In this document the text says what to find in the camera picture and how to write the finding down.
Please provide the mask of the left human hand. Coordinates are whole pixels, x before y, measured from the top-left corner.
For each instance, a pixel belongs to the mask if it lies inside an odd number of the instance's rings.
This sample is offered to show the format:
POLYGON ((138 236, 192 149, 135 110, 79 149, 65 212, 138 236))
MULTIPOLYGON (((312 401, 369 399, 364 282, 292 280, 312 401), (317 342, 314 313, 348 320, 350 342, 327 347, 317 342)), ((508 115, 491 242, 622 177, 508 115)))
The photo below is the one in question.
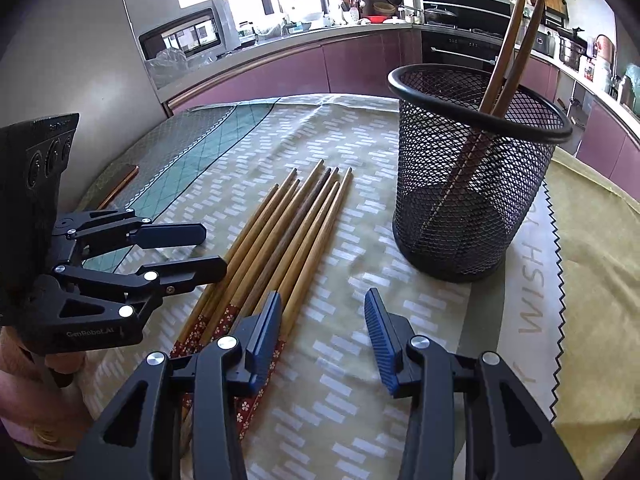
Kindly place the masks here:
POLYGON ((28 448, 73 452, 93 419, 75 375, 84 352, 27 355, 12 327, 1 330, 1 421, 28 448))

